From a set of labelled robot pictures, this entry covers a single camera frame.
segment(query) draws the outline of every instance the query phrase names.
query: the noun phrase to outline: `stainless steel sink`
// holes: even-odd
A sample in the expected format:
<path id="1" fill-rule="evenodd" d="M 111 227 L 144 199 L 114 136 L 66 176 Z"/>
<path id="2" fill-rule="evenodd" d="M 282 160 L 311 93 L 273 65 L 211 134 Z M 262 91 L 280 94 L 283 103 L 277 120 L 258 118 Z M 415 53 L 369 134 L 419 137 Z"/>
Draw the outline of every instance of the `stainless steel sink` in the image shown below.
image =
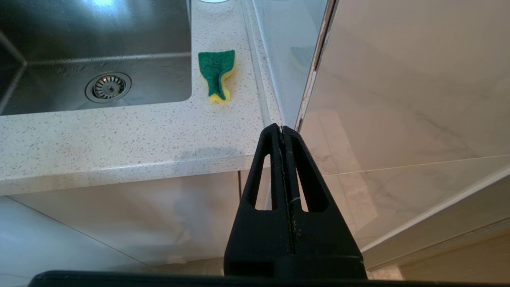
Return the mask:
<path id="1" fill-rule="evenodd" d="M 1 115 L 184 101 L 189 0 L 1 0 Z"/>

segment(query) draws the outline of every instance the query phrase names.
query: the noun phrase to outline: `speckled quartz countertop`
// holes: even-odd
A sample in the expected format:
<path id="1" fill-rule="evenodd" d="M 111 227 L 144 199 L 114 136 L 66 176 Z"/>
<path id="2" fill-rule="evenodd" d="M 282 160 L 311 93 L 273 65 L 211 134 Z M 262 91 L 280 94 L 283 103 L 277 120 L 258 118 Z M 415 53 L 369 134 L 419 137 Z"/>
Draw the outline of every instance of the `speckled quartz countertop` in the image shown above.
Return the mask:
<path id="1" fill-rule="evenodd" d="M 0 116 L 0 195 L 249 169 L 264 124 L 241 2 L 191 11 L 188 100 Z M 232 100 L 211 105 L 197 53 L 230 49 Z"/>

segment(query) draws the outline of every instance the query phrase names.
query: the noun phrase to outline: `sink drain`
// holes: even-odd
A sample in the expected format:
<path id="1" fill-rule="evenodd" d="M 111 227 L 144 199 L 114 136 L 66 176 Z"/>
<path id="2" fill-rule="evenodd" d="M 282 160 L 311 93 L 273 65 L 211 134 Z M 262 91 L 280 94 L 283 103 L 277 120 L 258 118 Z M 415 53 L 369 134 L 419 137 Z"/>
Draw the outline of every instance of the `sink drain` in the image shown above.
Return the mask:
<path id="1" fill-rule="evenodd" d="M 119 72 L 101 74 L 85 88 L 87 98 L 95 103 L 110 103 L 125 96 L 131 88 L 128 75 Z"/>

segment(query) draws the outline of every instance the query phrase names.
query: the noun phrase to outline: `sponge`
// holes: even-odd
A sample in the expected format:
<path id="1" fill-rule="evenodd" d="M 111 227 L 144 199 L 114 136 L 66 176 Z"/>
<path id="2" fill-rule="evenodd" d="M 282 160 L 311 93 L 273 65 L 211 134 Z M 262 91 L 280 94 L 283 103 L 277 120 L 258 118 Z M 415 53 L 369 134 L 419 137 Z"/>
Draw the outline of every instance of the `sponge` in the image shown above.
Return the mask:
<path id="1" fill-rule="evenodd" d="M 230 101 L 230 92 L 225 88 L 225 79 L 234 72 L 235 55 L 234 50 L 198 53 L 200 73 L 209 85 L 209 100 L 211 103 Z"/>

